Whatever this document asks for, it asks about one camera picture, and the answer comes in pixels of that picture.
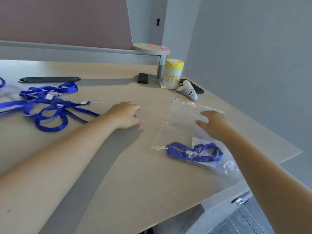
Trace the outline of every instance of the clear plastic bag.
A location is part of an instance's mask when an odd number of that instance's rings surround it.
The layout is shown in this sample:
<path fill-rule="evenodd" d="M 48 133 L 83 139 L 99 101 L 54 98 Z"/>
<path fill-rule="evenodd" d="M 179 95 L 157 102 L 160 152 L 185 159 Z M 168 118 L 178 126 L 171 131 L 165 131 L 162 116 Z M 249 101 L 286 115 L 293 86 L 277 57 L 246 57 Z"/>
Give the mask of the clear plastic bag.
<path fill-rule="evenodd" d="M 223 114 L 220 110 L 205 107 L 194 102 L 185 102 L 175 99 L 172 102 L 163 125 L 153 142 L 152 149 L 170 156 L 167 152 L 169 151 L 168 148 L 171 147 L 170 144 L 173 142 L 181 143 L 192 149 L 194 148 L 194 145 L 198 143 L 214 143 L 223 153 L 220 161 L 201 163 L 192 161 L 191 159 L 185 161 L 204 166 L 228 176 L 239 177 L 240 170 L 227 147 L 222 142 L 211 138 L 195 123 L 195 120 L 208 122 L 208 119 L 200 114 L 200 112 L 208 110 L 215 110 Z M 212 151 L 207 149 L 201 154 L 193 152 L 191 157 L 197 156 L 198 158 L 199 156 L 204 155 L 204 153 L 210 155 L 209 153 L 212 153 Z"/>

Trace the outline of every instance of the finger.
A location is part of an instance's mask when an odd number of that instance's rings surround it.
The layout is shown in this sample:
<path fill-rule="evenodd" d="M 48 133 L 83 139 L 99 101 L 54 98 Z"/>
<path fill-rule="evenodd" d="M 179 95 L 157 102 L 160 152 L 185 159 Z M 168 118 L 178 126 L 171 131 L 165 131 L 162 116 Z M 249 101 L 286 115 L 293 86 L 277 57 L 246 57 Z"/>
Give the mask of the finger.
<path fill-rule="evenodd" d="M 208 126 L 208 123 L 201 121 L 201 120 L 196 120 L 195 123 L 202 129 L 206 129 L 206 127 Z"/>
<path fill-rule="evenodd" d="M 133 106 L 134 111 L 141 109 L 141 106 L 138 104 L 132 104 L 132 106 Z"/>
<path fill-rule="evenodd" d="M 200 114 L 207 117 L 208 119 L 213 115 L 214 113 L 217 113 L 216 111 L 203 111 Z"/>
<path fill-rule="evenodd" d="M 145 122 L 143 119 L 141 118 L 133 118 L 132 119 L 132 125 L 138 125 L 138 124 L 142 124 L 143 122 Z"/>

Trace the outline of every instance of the ziplock bag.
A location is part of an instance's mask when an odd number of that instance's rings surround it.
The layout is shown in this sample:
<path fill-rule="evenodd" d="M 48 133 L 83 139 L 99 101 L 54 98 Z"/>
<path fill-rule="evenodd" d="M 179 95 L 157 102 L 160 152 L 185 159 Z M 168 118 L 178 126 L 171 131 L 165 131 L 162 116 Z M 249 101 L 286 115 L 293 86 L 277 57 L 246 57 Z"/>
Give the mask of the ziplock bag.
<path fill-rule="evenodd" d="M 240 170 L 227 147 L 211 138 L 195 123 L 195 120 L 208 122 L 208 119 L 200 114 L 208 110 L 223 114 L 220 110 L 194 102 L 174 100 L 152 149 L 228 176 L 239 177 Z"/>

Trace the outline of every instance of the beige desk surface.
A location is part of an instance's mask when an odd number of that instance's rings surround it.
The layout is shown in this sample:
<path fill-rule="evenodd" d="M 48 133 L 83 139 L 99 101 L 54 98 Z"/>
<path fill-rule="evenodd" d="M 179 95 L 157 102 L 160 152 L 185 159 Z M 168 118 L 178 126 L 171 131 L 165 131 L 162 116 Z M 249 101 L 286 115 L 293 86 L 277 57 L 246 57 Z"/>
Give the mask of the beige desk surface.
<path fill-rule="evenodd" d="M 120 101 L 133 101 L 142 106 L 137 115 L 146 120 L 140 128 L 116 131 L 109 137 L 42 233 L 136 234 L 235 185 L 226 176 L 151 151 L 173 99 L 187 98 L 160 89 L 154 78 L 146 85 L 138 84 L 139 72 L 155 75 L 157 66 L 0 61 L 0 76 L 8 83 L 27 88 L 17 80 L 78 76 L 82 78 L 79 92 L 70 96 L 71 101 L 106 101 L 84 107 L 97 113 Z M 238 131 L 276 162 L 302 152 L 207 90 L 199 95 L 198 103 L 223 110 Z M 45 133 L 22 113 L 1 116 L 0 131 L 5 133 L 0 142 L 0 172 L 80 126 L 70 119 L 63 131 Z"/>

